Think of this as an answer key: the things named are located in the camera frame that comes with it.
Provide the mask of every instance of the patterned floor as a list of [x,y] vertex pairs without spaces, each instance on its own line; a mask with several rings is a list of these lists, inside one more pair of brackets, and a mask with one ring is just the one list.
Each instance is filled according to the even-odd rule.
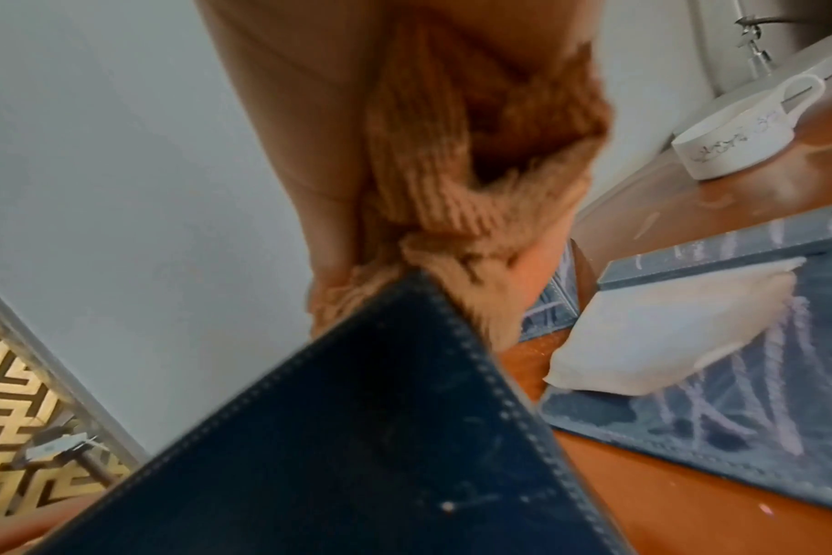
[[[53,391],[0,338],[0,517],[103,490],[76,463],[47,459],[12,467],[16,451],[62,410]],[[113,474],[129,474],[109,452],[97,448],[93,454]]]

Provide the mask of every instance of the wooden table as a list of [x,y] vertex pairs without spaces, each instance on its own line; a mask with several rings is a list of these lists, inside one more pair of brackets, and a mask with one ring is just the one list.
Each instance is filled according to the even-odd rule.
[[[832,204],[832,79],[797,138],[754,168],[698,184],[667,151],[576,222],[581,306],[608,261]],[[529,397],[568,331],[501,360]],[[666,554],[832,554],[832,511],[565,432],[556,436],[635,549]]]

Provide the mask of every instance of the crumpled brown cloth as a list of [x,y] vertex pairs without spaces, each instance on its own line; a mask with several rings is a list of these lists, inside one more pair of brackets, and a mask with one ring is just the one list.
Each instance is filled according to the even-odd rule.
[[400,22],[367,105],[364,263],[314,300],[314,334],[423,268],[491,348],[516,343],[508,265],[577,208],[608,134],[592,70],[589,46],[523,75],[436,20]]

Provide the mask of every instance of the printed design on cup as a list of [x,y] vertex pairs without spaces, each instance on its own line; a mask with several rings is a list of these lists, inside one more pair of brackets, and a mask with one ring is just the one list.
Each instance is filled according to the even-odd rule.
[[724,154],[731,148],[735,148],[738,144],[746,143],[755,135],[766,133],[770,126],[779,119],[782,114],[778,110],[773,110],[768,114],[757,119],[757,122],[750,131],[746,131],[741,127],[736,130],[736,134],[726,141],[717,141],[710,146],[703,146],[699,149],[697,156],[691,156],[690,159],[700,164],[705,164],[714,160],[718,156]]

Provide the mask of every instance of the white cup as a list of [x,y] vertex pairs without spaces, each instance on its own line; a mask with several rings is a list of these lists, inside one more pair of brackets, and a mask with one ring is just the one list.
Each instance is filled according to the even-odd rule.
[[[812,90],[790,112],[784,92],[795,82],[811,81]],[[753,94],[722,108],[672,141],[678,158],[697,180],[714,179],[760,164],[794,140],[797,120],[825,93],[825,82],[807,73],[795,75],[770,91]]]

